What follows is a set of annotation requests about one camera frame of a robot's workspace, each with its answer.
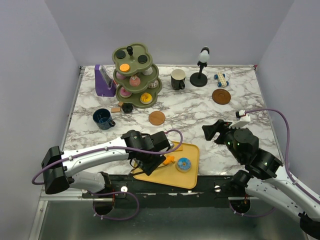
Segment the toy car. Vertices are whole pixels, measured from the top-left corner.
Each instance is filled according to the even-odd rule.
[[[222,74],[221,72],[218,72],[216,75],[214,75],[214,79],[218,80],[218,87],[225,88],[226,86],[229,86],[229,82],[225,79],[226,75]]]

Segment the yellow cupcake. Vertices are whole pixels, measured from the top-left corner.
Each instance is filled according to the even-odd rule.
[[[152,102],[152,96],[150,93],[145,92],[144,94],[141,95],[140,101],[143,104],[149,104]]]

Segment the purple tape dispenser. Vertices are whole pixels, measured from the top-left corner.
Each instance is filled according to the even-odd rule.
[[[95,65],[95,92],[99,97],[114,97],[116,95],[116,84],[108,75],[103,65]]]

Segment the mug handle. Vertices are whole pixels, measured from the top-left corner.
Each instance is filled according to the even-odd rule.
[[[185,87],[186,87],[185,83],[183,81],[180,81],[179,88],[183,90],[185,89]]]
[[[111,127],[114,127],[114,126],[116,125],[116,122],[113,121],[113,120],[110,120],[110,121],[109,121],[109,125],[110,125]]]

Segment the yellow tray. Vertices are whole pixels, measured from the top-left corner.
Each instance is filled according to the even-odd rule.
[[[178,142],[173,141],[174,146],[178,145]],[[196,145],[189,143],[182,143],[182,150],[165,154],[165,156],[174,156],[175,163],[172,163],[166,167],[162,167],[154,170],[154,172],[147,176],[145,173],[134,175],[137,180],[164,184],[184,189],[193,189],[197,184],[198,179],[198,167],[199,167],[199,148]],[[191,169],[188,172],[180,172],[176,168],[176,163],[180,158],[188,158],[191,162]],[[135,169],[132,173],[139,173],[140,168]]]

